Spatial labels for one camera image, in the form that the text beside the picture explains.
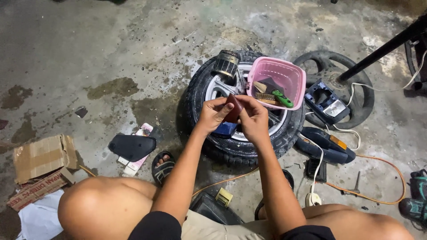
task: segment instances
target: pink basket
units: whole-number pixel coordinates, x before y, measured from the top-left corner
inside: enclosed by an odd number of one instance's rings
[[[259,57],[252,65],[248,75],[248,96],[255,96],[256,88],[253,82],[262,81],[271,77],[273,81],[282,87],[279,89],[289,100],[294,103],[293,108],[279,107],[268,103],[260,103],[268,108],[297,110],[301,107],[305,92],[305,71],[291,62],[270,57]]]

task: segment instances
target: sandal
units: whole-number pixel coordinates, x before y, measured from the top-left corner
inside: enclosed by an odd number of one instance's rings
[[[294,180],[293,180],[292,174],[290,172],[288,172],[287,170],[285,170],[285,169],[282,169],[282,172],[285,175],[285,178],[288,180],[289,185],[291,186],[292,191],[293,191]],[[255,209],[255,221],[258,221],[260,219],[258,217],[258,214],[259,214],[261,208],[264,206],[264,201],[263,200],[264,199],[261,199],[261,202],[258,204],[257,208]]]
[[[168,155],[170,158],[167,161],[164,161],[159,166],[156,166],[159,163],[160,159],[163,159],[165,155]],[[154,181],[160,186],[162,186],[164,178],[170,174],[174,166],[175,159],[173,158],[170,152],[163,151],[157,154],[153,160],[153,163],[151,163],[151,173],[153,175]]]

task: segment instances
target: power extension socket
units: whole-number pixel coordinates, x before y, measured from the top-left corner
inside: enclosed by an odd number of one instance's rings
[[[316,193],[308,193],[307,196],[305,197],[305,206],[306,207],[310,207],[310,206],[317,206],[317,205],[322,205],[322,200],[320,199],[319,195],[317,195]]]

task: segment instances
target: orange reflector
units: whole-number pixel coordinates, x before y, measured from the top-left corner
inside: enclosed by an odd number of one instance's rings
[[[336,143],[338,146],[342,147],[344,150],[347,149],[347,145],[343,143],[340,139],[336,138],[335,136],[331,135],[329,140]]]

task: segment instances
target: green handle tool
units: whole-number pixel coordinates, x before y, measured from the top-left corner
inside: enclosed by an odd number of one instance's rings
[[[293,102],[291,102],[289,98],[285,97],[285,95],[283,95],[278,89],[271,91],[271,94],[273,94],[276,97],[276,100],[283,104],[283,106],[293,108]]]

